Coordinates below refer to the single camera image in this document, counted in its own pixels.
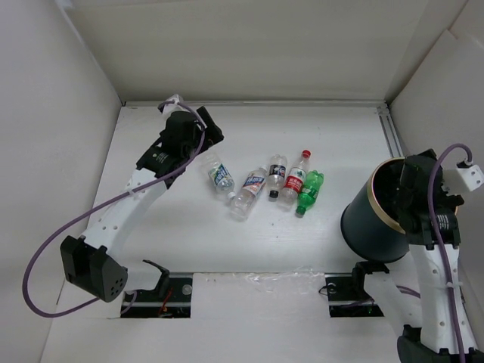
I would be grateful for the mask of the clear bottle green blue label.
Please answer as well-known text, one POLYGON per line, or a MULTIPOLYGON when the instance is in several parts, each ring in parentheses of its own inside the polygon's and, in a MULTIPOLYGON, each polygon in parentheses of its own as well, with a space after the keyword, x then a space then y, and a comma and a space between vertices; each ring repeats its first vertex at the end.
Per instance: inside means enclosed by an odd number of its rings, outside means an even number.
POLYGON ((216 154, 209 154, 204 166, 216 193, 231 200, 235 196, 235 183, 225 164, 216 154))

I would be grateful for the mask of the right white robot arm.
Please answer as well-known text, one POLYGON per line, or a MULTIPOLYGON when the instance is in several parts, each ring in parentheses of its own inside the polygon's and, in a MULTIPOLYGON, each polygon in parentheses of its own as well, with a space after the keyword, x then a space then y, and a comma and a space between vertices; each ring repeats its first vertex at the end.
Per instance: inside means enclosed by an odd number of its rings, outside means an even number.
POLYGON ((430 149, 381 163, 340 220, 361 259, 349 288, 375 301, 402 362, 483 360, 462 300, 457 217, 483 174, 471 152, 453 169, 444 160, 430 149))

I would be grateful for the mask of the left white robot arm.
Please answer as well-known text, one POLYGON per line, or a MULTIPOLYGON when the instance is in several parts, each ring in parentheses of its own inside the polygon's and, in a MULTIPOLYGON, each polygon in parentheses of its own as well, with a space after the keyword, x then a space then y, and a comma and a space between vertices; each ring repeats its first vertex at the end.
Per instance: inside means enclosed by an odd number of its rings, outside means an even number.
POLYGON ((60 245, 67 281, 106 303, 133 288, 119 258, 135 226, 189 162, 224 138, 205 107, 191 111, 181 104, 174 110, 169 106, 159 105, 160 112, 168 112, 166 126, 136 162, 121 199, 80 237, 67 236, 60 245))

